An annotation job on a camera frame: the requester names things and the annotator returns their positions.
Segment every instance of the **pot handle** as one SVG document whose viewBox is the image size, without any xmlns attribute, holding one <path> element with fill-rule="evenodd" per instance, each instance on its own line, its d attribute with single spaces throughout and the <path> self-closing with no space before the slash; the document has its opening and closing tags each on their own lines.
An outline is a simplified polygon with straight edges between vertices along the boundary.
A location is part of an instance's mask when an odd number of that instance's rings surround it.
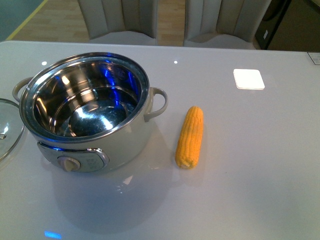
<svg viewBox="0 0 320 240">
<path fill-rule="evenodd" d="M 30 83 L 31 79 L 33 77 L 27 77 L 23 79 L 21 82 L 19 82 L 17 85 L 14 86 L 12 90 L 12 96 L 14 97 L 15 100 L 17 100 L 20 103 L 20 98 L 18 97 L 19 91 L 23 88 L 23 86 L 27 85 Z"/>
<path fill-rule="evenodd" d="M 146 123 L 149 122 L 150 119 L 153 119 L 153 118 L 159 116 L 160 114 L 162 114 L 167 109 L 167 106 L 168 106 L 168 95 L 166 94 L 165 91 L 163 91 L 162 89 L 157 88 L 157 87 L 150 87 L 150 92 L 151 92 L 150 107 L 148 108 L 146 113 L 143 115 L 144 121 Z M 156 94 L 159 94 L 159 95 L 163 96 L 164 104 L 159 110 L 150 112 L 151 109 L 152 109 L 153 102 L 154 102 L 154 96 Z"/>
</svg>

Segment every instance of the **wooden floor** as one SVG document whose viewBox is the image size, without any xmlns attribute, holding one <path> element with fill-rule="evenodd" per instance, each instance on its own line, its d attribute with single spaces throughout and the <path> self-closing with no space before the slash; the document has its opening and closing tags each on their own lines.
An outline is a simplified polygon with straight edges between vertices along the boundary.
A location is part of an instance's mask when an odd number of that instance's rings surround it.
<svg viewBox="0 0 320 240">
<path fill-rule="evenodd" d="M 159 0 L 158 44 L 182 46 L 185 0 Z M 77 0 L 48 0 L 12 40 L 86 43 L 87 28 Z"/>
</svg>

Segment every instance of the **white square coaster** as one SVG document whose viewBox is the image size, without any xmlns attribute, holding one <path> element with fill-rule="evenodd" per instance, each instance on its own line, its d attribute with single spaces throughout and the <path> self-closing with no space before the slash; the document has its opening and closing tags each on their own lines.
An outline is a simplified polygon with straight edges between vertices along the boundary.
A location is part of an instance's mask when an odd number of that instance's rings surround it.
<svg viewBox="0 0 320 240">
<path fill-rule="evenodd" d="M 234 69 L 233 76 L 238 89 L 263 90 L 264 81 L 259 70 L 256 69 Z"/>
</svg>

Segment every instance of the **pot rim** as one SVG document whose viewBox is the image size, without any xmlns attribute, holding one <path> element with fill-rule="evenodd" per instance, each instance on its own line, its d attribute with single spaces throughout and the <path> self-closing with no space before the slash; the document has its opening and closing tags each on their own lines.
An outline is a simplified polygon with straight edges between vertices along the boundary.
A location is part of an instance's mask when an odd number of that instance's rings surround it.
<svg viewBox="0 0 320 240">
<path fill-rule="evenodd" d="M 61 71 L 67 67 L 75 65 L 77 63 L 83 63 L 88 61 L 97 61 L 97 60 L 108 60 L 110 63 L 121 64 L 122 67 L 125 67 L 130 72 L 134 72 L 137 75 L 137 79 L 141 83 L 141 95 L 140 100 L 137 103 L 134 111 L 120 124 L 115 126 L 114 128 L 106 131 L 99 132 L 94 135 L 87 135 L 87 136 L 77 136 L 77 137 L 70 137 L 70 136 L 61 136 L 54 134 L 44 127 L 42 127 L 38 121 L 36 120 L 34 114 L 34 107 L 35 107 L 35 99 L 37 96 L 37 89 L 43 86 L 48 79 L 50 79 L 54 74 L 58 71 Z M 92 142 L 94 140 L 98 140 L 104 137 L 107 137 L 121 129 L 125 126 L 129 125 L 134 119 L 141 114 L 143 109 L 148 108 L 145 107 L 147 104 L 148 99 L 150 98 L 150 84 L 148 76 L 145 70 L 134 60 L 111 52 L 88 52 L 88 53 L 81 53 L 66 57 L 62 60 L 59 60 L 52 65 L 48 66 L 47 68 L 40 71 L 36 74 L 31 81 L 27 84 L 25 89 L 23 90 L 20 98 L 19 104 L 19 112 L 21 119 L 24 125 L 31 131 L 34 135 L 38 136 L 40 139 L 49 142 L 59 142 L 63 144 L 79 144 L 79 143 L 86 143 Z"/>
</svg>

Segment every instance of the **chair backrest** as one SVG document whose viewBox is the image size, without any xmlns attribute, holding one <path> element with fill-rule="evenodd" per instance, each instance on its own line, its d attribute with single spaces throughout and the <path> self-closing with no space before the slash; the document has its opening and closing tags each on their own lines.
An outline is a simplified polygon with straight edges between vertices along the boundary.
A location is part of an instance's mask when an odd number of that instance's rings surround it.
<svg viewBox="0 0 320 240">
<path fill-rule="evenodd" d="M 186 0 L 185 36 L 233 35 L 252 42 L 271 0 Z"/>
<path fill-rule="evenodd" d="M 158 0 L 78 0 L 90 39 L 133 31 L 157 37 Z"/>
</svg>

